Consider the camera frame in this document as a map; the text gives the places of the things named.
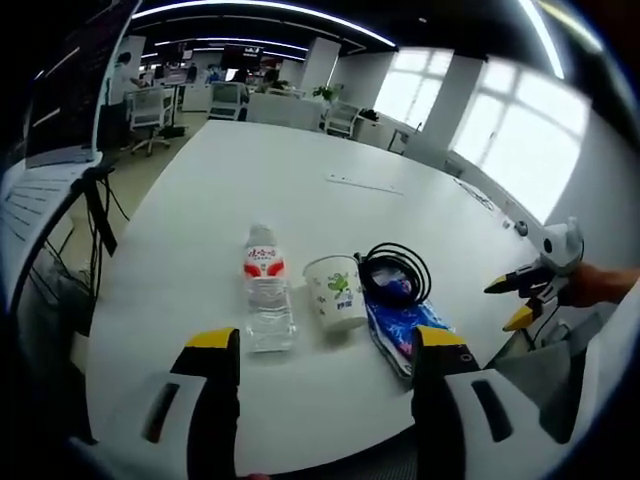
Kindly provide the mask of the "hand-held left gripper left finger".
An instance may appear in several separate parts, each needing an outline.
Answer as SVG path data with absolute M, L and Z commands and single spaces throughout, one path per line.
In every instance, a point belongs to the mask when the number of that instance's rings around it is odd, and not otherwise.
M 233 479 L 239 383 L 238 329 L 199 333 L 112 411 L 98 439 L 72 444 L 99 479 Z

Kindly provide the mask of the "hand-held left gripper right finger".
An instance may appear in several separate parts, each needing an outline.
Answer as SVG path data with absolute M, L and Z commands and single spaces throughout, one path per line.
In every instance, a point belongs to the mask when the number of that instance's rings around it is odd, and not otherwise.
M 542 479 L 575 429 L 575 362 L 561 342 L 476 362 L 464 339 L 418 326 L 413 399 L 421 479 Z

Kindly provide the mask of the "person's right hand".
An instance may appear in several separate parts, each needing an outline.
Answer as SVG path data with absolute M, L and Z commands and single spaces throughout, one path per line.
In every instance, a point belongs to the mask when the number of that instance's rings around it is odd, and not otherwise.
M 639 279 L 639 269 L 602 270 L 580 263 L 558 294 L 559 304 L 576 308 L 599 303 L 619 304 Z

